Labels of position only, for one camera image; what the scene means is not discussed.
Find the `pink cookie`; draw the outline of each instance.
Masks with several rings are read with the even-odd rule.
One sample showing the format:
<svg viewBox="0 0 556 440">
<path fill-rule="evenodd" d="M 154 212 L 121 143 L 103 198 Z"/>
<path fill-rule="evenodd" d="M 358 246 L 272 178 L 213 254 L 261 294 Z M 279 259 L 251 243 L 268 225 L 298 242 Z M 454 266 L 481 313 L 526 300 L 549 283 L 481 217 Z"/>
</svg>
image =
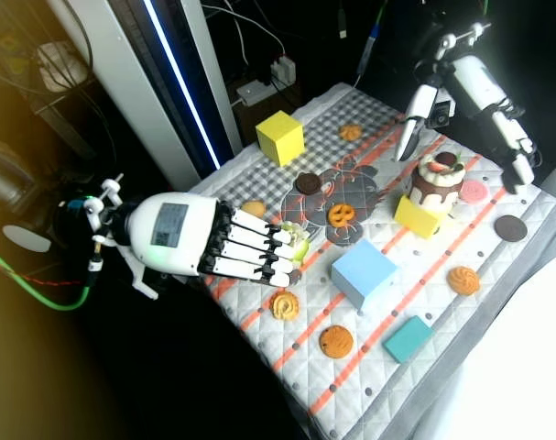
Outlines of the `pink cookie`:
<svg viewBox="0 0 556 440">
<path fill-rule="evenodd" d="M 463 181 L 459 192 L 461 200 L 468 204 L 479 204 L 487 198 L 489 189 L 480 181 Z"/>
</svg>

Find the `quilted mat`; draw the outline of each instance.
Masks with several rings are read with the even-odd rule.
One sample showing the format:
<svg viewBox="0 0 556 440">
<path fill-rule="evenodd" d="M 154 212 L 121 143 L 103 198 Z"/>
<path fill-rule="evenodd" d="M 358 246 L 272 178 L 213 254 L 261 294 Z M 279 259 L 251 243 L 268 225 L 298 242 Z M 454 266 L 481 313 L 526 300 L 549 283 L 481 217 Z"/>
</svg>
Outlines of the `quilted mat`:
<svg viewBox="0 0 556 440">
<path fill-rule="evenodd" d="M 269 310 L 274 288 L 213 277 L 207 282 L 215 300 L 308 414 L 314 435 L 404 438 L 556 233 L 556 199 L 535 186 L 521 195 L 506 193 L 497 165 L 425 130 L 417 157 L 453 152 L 465 163 L 465 179 L 484 182 L 490 191 L 480 204 L 455 205 L 438 233 L 425 240 L 393 220 L 416 166 L 415 160 L 393 160 L 401 114 L 338 85 L 294 116 L 304 124 L 306 152 L 300 157 L 279 168 L 256 146 L 249 147 L 194 191 L 236 206 L 261 199 L 268 221 L 296 221 L 311 233 L 311 249 L 289 288 L 299 298 L 300 314 L 293 321 L 275 319 Z M 362 126 L 360 139 L 339 137 L 339 127 L 347 123 Z M 322 203 L 297 192 L 293 182 L 301 172 L 321 176 Z M 357 221 L 343 233 L 324 222 L 324 206 L 334 202 L 349 203 L 357 212 Z M 528 235 L 517 243 L 502 241 L 493 228 L 501 215 L 521 218 Z M 332 263 L 359 238 L 400 267 L 392 286 L 363 312 L 329 276 Z M 478 293 L 464 297 L 449 288 L 447 272 L 455 266 L 479 273 Z M 382 341 L 414 315 L 433 335 L 400 365 Z M 321 331 L 335 324 L 354 338 L 353 350 L 341 359 L 326 357 L 318 342 Z"/>
</svg>

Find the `gingham pattern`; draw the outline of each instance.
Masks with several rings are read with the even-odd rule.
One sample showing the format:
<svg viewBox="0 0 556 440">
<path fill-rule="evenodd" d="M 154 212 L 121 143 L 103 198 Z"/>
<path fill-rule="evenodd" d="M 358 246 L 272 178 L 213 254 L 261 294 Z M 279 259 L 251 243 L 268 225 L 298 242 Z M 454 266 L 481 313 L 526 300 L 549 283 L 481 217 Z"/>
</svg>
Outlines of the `gingham pattern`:
<svg viewBox="0 0 556 440">
<path fill-rule="evenodd" d="M 266 204 L 268 218 L 271 218 L 279 213 L 284 194 L 292 188 L 300 173 L 320 173 L 325 165 L 333 165 L 345 154 L 357 149 L 396 116 L 398 112 L 391 107 L 374 102 L 363 93 L 351 92 L 304 127 L 306 151 L 287 167 L 280 168 L 271 159 L 262 156 L 214 195 L 235 206 L 247 200 L 261 199 Z M 338 127 L 344 124 L 361 125 L 363 135 L 352 142 L 341 139 Z"/>
<path fill-rule="evenodd" d="M 360 141 L 347 146 L 339 139 L 338 127 L 341 124 L 363 124 L 363 138 L 368 138 L 394 115 L 396 113 L 393 110 L 378 101 L 351 91 L 305 126 L 307 152 L 303 157 L 284 169 L 274 167 L 267 159 L 252 162 L 247 157 L 240 157 L 233 164 L 232 176 L 235 181 L 230 183 L 230 189 L 225 178 L 216 183 L 217 188 L 223 185 L 216 195 L 237 205 L 244 200 L 262 198 L 271 211 L 276 213 L 281 197 L 291 188 L 299 172 L 323 171 L 358 147 Z M 376 122 L 370 121 L 371 118 L 376 118 Z M 419 151 L 431 145 L 438 137 L 435 132 L 423 131 Z M 444 142 L 441 149 L 461 154 L 464 162 L 474 159 L 471 150 L 451 140 Z M 393 182 L 406 166 L 396 163 L 393 154 L 392 145 L 371 164 L 378 169 L 375 181 L 380 188 Z M 258 179 L 257 174 L 263 175 L 263 178 Z M 500 174 L 500 169 L 493 162 L 481 159 L 467 173 L 466 178 L 484 181 L 490 192 L 496 194 L 501 188 Z M 382 249 L 401 229 L 394 222 L 393 214 L 398 198 L 406 190 L 407 184 L 408 179 L 398 184 L 363 224 L 364 238 L 376 248 Z M 276 320 L 270 311 L 260 309 L 260 305 L 272 295 L 274 289 L 248 281 L 237 282 L 222 295 L 219 303 L 235 325 L 241 326 L 248 322 L 246 338 L 268 365 L 274 366 L 284 385 L 305 410 L 309 410 L 325 392 L 328 394 L 329 390 L 333 390 L 327 402 L 313 416 L 313 421 L 325 438 L 347 436 L 351 439 L 377 439 L 386 434 L 387 427 L 394 421 L 408 396 L 424 375 L 433 370 L 434 363 L 481 302 L 494 293 L 493 287 L 501 274 L 524 250 L 555 204 L 553 197 L 533 186 L 528 187 L 523 196 L 507 194 L 492 204 L 483 221 L 455 249 L 446 264 L 440 267 L 412 303 L 397 316 L 339 387 L 333 388 L 333 384 L 347 368 L 352 355 L 358 353 L 357 350 L 361 349 L 374 330 L 388 319 L 396 304 L 405 298 L 413 286 L 419 283 L 422 275 L 444 254 L 445 249 L 485 209 L 485 203 L 458 203 L 452 211 L 454 220 L 446 221 L 441 231 L 431 240 L 424 240 L 410 232 L 403 236 L 387 254 L 400 266 L 393 286 L 374 299 L 372 306 L 364 313 L 358 313 L 346 298 L 330 312 L 323 312 L 327 304 L 339 295 L 329 280 L 332 262 L 345 252 L 344 248 L 337 246 L 328 247 L 303 273 L 300 282 L 289 288 L 300 301 L 300 314 L 294 321 Z M 521 242 L 504 245 L 495 234 L 493 222 L 505 214 L 524 218 L 529 234 Z M 324 235 L 317 235 L 311 243 L 308 255 L 317 251 L 324 243 Z M 482 290 L 465 299 L 457 298 L 445 282 L 448 270 L 459 265 L 478 270 L 489 256 L 492 256 L 492 261 L 483 270 Z M 450 311 L 449 316 L 446 317 L 445 314 L 437 322 L 439 316 L 446 311 Z M 427 324 L 433 325 L 434 334 L 417 356 L 400 367 L 383 349 L 381 341 L 415 314 Z M 301 344 L 296 343 L 300 335 L 307 332 L 309 325 L 317 319 L 320 323 L 310 332 L 308 339 Z M 354 336 L 354 350 L 344 359 L 327 358 L 318 344 L 321 331 L 333 324 L 344 325 Z M 293 356 L 276 368 L 284 353 L 292 348 L 295 349 Z M 255 395 L 250 397 L 252 400 L 256 398 Z"/>
</svg>

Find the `light blue cube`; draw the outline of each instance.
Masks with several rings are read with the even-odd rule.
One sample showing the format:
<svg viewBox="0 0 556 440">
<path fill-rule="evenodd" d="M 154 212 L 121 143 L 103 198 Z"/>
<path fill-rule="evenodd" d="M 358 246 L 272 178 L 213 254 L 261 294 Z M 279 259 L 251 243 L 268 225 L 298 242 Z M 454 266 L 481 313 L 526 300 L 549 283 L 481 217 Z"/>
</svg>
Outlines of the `light blue cube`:
<svg viewBox="0 0 556 440">
<path fill-rule="evenodd" d="M 361 310 L 391 284 L 396 270 L 398 266 L 362 239 L 333 263 L 331 279 L 357 310 Z"/>
<path fill-rule="evenodd" d="M 432 329 L 412 316 L 386 342 L 384 348 L 400 364 L 409 360 L 431 336 Z"/>
</svg>

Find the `brown wall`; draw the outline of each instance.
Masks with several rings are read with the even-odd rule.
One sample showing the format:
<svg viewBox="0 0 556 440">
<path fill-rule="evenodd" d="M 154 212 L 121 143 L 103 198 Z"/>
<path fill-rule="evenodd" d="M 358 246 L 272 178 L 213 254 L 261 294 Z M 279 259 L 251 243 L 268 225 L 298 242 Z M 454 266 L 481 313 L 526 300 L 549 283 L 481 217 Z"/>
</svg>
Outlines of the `brown wall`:
<svg viewBox="0 0 556 440">
<path fill-rule="evenodd" d="M 121 426 L 71 315 L 0 274 L 0 439 L 113 439 Z"/>
</svg>

